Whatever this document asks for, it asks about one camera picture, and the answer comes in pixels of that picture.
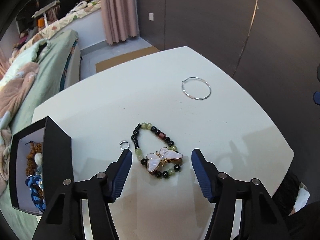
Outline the black jewelry box white interior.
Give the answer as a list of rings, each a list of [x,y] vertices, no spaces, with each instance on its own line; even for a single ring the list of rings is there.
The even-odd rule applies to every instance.
[[[9,190],[12,207],[42,215],[56,189],[73,179],[72,139],[45,117],[12,138]]]

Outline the thin silver bangle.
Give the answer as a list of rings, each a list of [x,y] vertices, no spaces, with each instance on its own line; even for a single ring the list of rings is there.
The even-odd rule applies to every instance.
[[[196,76],[190,76],[181,82],[181,89],[185,96],[190,99],[202,101],[212,94],[212,88],[208,81]]]

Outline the pink fleece blanket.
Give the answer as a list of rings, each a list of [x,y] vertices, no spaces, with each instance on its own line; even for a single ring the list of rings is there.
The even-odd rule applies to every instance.
[[[29,62],[1,89],[1,192],[5,190],[9,180],[12,140],[9,124],[31,89],[38,72],[39,64]]]

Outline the flattened cardboard sheet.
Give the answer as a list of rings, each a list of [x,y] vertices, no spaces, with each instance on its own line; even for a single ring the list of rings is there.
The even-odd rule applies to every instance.
[[[130,53],[122,54],[116,57],[113,57],[108,60],[101,61],[95,65],[96,73],[102,72],[104,70],[110,69],[114,66],[117,66],[119,64],[138,59],[140,57],[144,57],[150,54],[154,54],[160,52],[156,47],[148,47],[140,50],[136,50]]]

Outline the green bed mattress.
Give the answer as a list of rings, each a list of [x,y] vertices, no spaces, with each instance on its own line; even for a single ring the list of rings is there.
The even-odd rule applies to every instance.
[[[29,126],[35,108],[62,90],[60,84],[63,71],[72,47],[78,38],[79,34],[76,31],[66,29],[58,32],[48,41],[48,46],[41,53],[38,61],[40,68],[35,82],[9,124],[12,134]],[[1,212],[9,228],[18,239],[32,239],[37,219],[34,215],[12,207],[9,185],[6,185],[1,194]]]

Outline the pale green floral pillow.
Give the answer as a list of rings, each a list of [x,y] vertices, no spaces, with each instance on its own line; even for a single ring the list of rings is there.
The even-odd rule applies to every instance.
[[[50,47],[50,42],[47,39],[41,39],[35,42],[31,47],[22,51],[13,61],[5,78],[14,77],[16,73],[27,63],[36,62],[41,52]]]

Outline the floral window seat cushion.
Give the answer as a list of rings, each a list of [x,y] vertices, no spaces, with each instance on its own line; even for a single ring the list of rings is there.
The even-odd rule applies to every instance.
[[[37,31],[34,36],[29,38],[27,42],[23,44],[20,48],[15,48],[11,55],[11,61],[14,61],[22,51],[31,47],[35,42],[45,38],[51,39],[56,33],[58,33],[61,29],[71,24],[73,21],[86,17],[87,15],[95,12],[96,10],[101,8],[100,0],[93,0],[90,2],[82,1],[76,7],[73,8],[65,17],[61,18],[48,25],[41,31]]]

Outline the pink curtain right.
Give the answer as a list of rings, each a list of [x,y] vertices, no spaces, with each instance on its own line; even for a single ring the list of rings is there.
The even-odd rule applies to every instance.
[[[139,34],[136,0],[100,0],[106,42],[110,45]]]

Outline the white wall socket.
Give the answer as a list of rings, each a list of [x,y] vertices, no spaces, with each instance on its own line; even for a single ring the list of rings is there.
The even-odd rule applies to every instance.
[[[154,21],[154,16],[153,16],[153,13],[151,13],[151,12],[149,13],[149,20]]]

